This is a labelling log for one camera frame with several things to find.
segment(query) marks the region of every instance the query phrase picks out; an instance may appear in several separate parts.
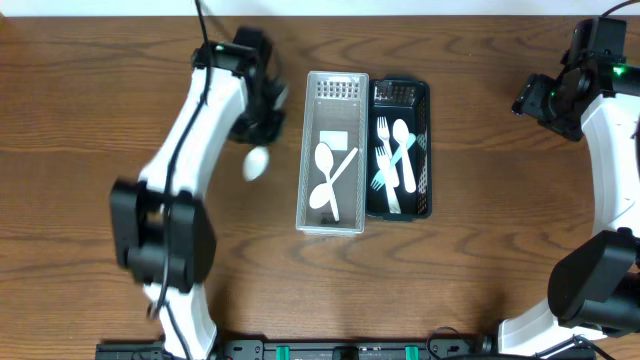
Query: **green light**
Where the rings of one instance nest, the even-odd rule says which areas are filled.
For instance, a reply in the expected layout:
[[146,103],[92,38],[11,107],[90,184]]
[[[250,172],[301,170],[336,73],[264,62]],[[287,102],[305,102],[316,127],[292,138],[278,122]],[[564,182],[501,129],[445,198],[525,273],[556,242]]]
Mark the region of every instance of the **green light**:
[[616,75],[618,75],[618,76],[620,76],[620,75],[624,74],[625,70],[627,70],[627,69],[625,69],[625,68],[624,68],[624,67],[622,67],[622,66],[614,66],[614,67],[613,67],[613,72],[614,72]]

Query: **wooden surface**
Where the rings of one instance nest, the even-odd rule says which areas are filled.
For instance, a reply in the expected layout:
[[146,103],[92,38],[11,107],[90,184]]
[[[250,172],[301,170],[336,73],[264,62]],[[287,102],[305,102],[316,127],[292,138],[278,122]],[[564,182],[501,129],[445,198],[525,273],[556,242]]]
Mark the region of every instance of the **wooden surface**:
[[[107,196],[162,144],[185,99],[195,18],[5,19],[0,32],[0,358],[92,359],[150,339],[147,300],[115,264]],[[426,338],[491,329],[544,298],[554,264],[590,238],[586,142],[511,114],[552,76],[579,18],[227,18],[266,29],[293,91],[269,173],[244,183],[229,144],[207,207],[207,280],[224,331],[271,339]],[[640,62],[640,21],[626,53]],[[367,220],[353,239],[295,230],[310,70],[408,73],[432,93],[433,215]],[[616,358],[637,337],[608,340]]]

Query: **white wall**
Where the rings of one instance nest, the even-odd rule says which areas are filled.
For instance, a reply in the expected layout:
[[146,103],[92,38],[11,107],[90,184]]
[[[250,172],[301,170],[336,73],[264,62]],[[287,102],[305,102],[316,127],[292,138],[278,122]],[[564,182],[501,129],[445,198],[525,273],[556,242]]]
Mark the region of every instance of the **white wall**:
[[[622,0],[203,0],[215,15],[595,15]],[[5,16],[195,15],[193,0],[0,0]],[[639,15],[640,4],[616,14]]]

